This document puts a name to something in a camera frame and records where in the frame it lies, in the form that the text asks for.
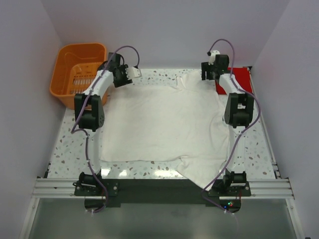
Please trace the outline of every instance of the orange laundry basket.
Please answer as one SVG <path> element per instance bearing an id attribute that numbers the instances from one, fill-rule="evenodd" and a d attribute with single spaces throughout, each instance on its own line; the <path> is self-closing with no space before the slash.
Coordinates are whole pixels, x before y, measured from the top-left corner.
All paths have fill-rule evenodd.
<path id="1" fill-rule="evenodd" d="M 99 43 L 71 44 L 60 49 L 50 85 L 50 92 L 67 108 L 74 109 L 74 95 L 86 90 L 106 60 L 106 48 Z M 107 93 L 102 97 L 106 103 Z"/>

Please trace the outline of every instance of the white towel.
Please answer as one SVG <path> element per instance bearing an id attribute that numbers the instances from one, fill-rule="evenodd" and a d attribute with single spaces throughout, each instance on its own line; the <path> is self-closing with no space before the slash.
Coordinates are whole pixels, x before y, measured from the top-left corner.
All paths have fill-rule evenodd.
<path id="1" fill-rule="evenodd" d="M 195 71 L 177 86 L 112 89 L 105 113 L 101 160 L 181 160 L 177 170 L 206 186 L 226 159 L 229 130 L 213 82 Z"/>

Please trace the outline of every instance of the gray wall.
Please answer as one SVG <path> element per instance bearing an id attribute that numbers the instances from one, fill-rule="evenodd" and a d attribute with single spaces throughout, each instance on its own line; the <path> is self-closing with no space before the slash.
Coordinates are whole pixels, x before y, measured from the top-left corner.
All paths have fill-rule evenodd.
<path id="1" fill-rule="evenodd" d="M 318 0 L 291 0 L 252 71 L 276 160 L 312 238 L 319 238 L 318 10 Z"/>
<path id="2" fill-rule="evenodd" d="M 61 41 L 126 44 L 143 67 L 200 67 L 218 38 L 230 40 L 236 64 L 252 65 L 289 0 L 42 0 Z M 226 43 L 218 49 L 231 55 Z M 134 64 L 132 50 L 122 51 Z"/>
<path id="3" fill-rule="evenodd" d="M 63 107 L 49 94 L 61 42 L 38 0 L 0 2 L 0 237 L 17 238 Z"/>

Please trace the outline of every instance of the robotic arm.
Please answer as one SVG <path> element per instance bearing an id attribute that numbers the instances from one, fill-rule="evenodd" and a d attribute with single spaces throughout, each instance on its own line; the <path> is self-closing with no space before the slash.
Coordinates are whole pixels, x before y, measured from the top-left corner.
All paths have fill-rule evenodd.
<path id="1" fill-rule="evenodd" d="M 210 56 L 209 61 L 201 63 L 202 80 L 215 80 L 228 95 L 224 114 L 230 132 L 229 150 L 226 157 L 228 159 L 238 135 L 248 127 L 253 119 L 254 98 L 239 90 L 242 88 L 234 75 L 231 76 L 232 79 L 230 78 L 228 55 L 222 55 L 219 51 L 211 51 L 208 55 Z M 245 135 L 239 139 L 225 174 L 222 179 L 215 181 L 212 186 L 212 193 L 220 195 L 220 193 L 226 192 L 238 193 L 243 188 L 249 189 L 244 165 L 245 140 Z"/>
<path id="2" fill-rule="evenodd" d="M 120 87 L 132 83 L 133 78 L 142 76 L 141 71 L 135 67 L 121 65 L 120 54 L 110 60 L 108 68 L 104 70 L 107 61 L 103 62 L 97 70 L 97 75 L 91 85 L 81 94 L 76 94 L 74 97 L 75 118 L 77 119 L 82 110 L 86 97 L 90 94 L 86 106 L 91 106 L 91 109 L 84 110 L 79 120 L 79 128 L 86 129 L 89 133 L 88 156 L 91 160 L 91 166 L 95 173 L 101 170 L 100 166 L 100 147 L 99 137 L 101 127 L 104 124 L 104 111 L 101 97 L 111 84 Z"/>

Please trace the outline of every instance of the red cloth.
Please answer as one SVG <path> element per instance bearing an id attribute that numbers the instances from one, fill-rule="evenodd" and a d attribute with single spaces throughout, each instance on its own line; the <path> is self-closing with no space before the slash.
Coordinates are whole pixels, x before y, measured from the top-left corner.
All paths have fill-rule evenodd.
<path id="1" fill-rule="evenodd" d="M 236 77 L 236 80 L 238 81 L 238 83 L 240 84 L 240 86 L 245 90 L 248 91 L 250 93 L 253 93 L 252 89 L 251 89 L 251 85 L 250 85 L 250 75 L 249 75 L 249 71 L 246 67 L 242 67 L 242 68 L 234 68 L 233 69 L 233 74 Z M 216 90 L 217 93 L 219 95 L 225 95 L 226 92 L 224 91 L 224 89 L 216 83 Z"/>

